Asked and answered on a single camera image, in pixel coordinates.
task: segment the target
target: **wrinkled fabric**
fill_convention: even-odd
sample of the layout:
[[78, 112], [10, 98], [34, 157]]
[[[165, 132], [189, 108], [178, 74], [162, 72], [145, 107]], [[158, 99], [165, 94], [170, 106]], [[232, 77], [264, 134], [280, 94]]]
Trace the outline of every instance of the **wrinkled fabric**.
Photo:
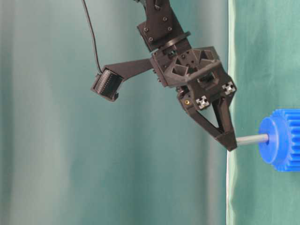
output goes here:
[[[238, 136], [253, 135], [275, 109], [300, 107], [300, 2], [229, 5], [229, 70], [239, 88], [234, 123]], [[299, 224], [300, 173], [275, 171], [256, 145], [239, 147], [229, 159], [229, 225]]]
[[[132, 0], [86, 0], [101, 65], [150, 57]], [[227, 66], [227, 1], [172, 0]], [[226, 150], [151, 71], [108, 102], [81, 0], [0, 0], [0, 224], [224, 224]]]

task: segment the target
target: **green backdrop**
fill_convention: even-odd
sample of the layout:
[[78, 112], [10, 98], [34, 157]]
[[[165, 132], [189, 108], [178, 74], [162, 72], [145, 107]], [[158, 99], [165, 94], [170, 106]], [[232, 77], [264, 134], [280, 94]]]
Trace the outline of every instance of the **green backdrop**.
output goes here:
[[[227, 1], [171, 1], [227, 66]], [[87, 0], [103, 64], [150, 54], [132, 0]], [[148, 72], [110, 103], [81, 0], [0, 0], [0, 224], [225, 223], [226, 150]]]
[[[236, 133], [252, 135], [275, 109], [300, 107], [300, 2], [229, 2]], [[300, 173], [276, 172], [257, 146], [231, 153], [229, 165], [229, 225], [299, 224]]]

